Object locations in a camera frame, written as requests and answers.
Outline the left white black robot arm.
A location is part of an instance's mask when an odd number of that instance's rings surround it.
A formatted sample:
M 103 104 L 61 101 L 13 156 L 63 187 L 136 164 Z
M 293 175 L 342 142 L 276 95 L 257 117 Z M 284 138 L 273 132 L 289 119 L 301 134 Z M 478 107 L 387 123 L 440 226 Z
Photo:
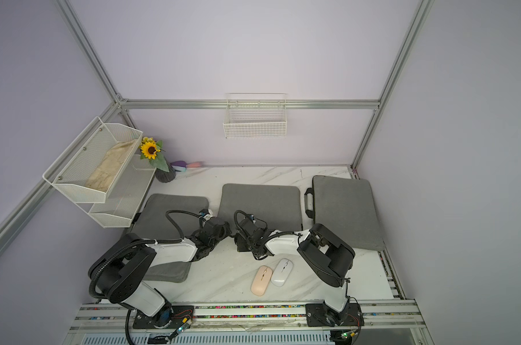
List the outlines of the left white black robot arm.
M 188 236 L 184 235 L 172 214 L 198 219 L 199 228 Z M 165 217 L 178 231 L 178 239 L 144 239 L 136 234 L 126 234 L 88 271 L 90 296 L 135 310 L 157 329 L 167 327 L 176 316 L 171 302 L 144 282 L 148 270 L 175 262 L 200 261 L 231 234 L 230 225 L 213 216 L 208 209 L 198 214 L 169 210 Z

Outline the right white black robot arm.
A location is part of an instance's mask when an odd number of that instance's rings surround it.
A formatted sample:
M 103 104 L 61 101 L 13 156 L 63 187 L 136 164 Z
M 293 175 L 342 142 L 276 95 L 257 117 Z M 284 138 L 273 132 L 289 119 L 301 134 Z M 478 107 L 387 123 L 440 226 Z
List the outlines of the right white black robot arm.
M 270 229 L 268 223 L 242 210 L 234 212 L 234 242 L 240 252 L 249 252 L 256 260 L 277 255 L 298 255 L 327 286 L 322 303 L 327 323 L 342 323 L 349 308 L 348 273 L 355 251 L 323 224 L 304 231 Z

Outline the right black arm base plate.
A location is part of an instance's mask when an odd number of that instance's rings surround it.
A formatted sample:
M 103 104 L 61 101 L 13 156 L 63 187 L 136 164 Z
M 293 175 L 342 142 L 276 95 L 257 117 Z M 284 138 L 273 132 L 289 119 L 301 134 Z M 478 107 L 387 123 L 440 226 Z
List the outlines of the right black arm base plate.
M 341 312 L 337 312 L 325 303 L 305 305 L 308 327 L 363 327 L 365 322 L 358 303 L 347 303 Z

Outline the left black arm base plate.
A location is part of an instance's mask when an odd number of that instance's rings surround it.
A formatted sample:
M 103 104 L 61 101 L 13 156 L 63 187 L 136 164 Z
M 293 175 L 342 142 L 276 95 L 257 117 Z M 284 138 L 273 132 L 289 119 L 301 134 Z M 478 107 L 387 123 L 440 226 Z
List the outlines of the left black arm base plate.
M 172 306 L 170 311 L 163 312 L 159 317 L 146 316 L 138 311 L 132 327 L 134 329 L 178 329 L 184 319 L 192 320 L 194 316 L 194 306 L 182 305 Z

